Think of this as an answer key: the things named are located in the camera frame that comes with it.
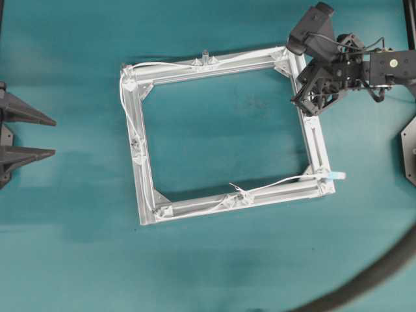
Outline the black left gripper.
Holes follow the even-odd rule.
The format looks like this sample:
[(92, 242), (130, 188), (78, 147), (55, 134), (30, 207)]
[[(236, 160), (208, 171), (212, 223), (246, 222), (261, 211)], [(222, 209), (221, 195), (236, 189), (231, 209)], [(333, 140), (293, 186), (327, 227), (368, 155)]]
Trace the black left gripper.
[(56, 126), (56, 121), (36, 110), (14, 94), (7, 92), (1, 82), (1, 188), (11, 179), (13, 169), (35, 161), (41, 161), (55, 154), (53, 149), (26, 148), (13, 146), (14, 134), (5, 122), (25, 122)]

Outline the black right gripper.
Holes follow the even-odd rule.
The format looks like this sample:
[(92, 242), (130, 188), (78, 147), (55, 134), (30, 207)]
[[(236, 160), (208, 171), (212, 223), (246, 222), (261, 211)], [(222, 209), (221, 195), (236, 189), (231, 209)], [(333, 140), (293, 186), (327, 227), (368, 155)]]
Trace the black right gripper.
[(335, 44), (338, 53), (333, 61), (312, 58), (297, 78), (302, 87), (291, 101), (306, 116), (318, 116), (349, 90), (369, 87), (363, 61), (364, 43), (350, 33), (339, 35)]

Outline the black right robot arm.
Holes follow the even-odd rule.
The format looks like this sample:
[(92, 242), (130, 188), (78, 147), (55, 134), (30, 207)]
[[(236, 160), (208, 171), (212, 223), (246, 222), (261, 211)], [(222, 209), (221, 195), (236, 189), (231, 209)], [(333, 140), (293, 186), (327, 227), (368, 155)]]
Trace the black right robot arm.
[(307, 116), (318, 116), (349, 90), (366, 90), (377, 103), (394, 85), (403, 85), (415, 95), (414, 50), (372, 49), (354, 34), (332, 40), (315, 32), (300, 41), (290, 36), (287, 49), (312, 57), (297, 78), (302, 87), (291, 99)]

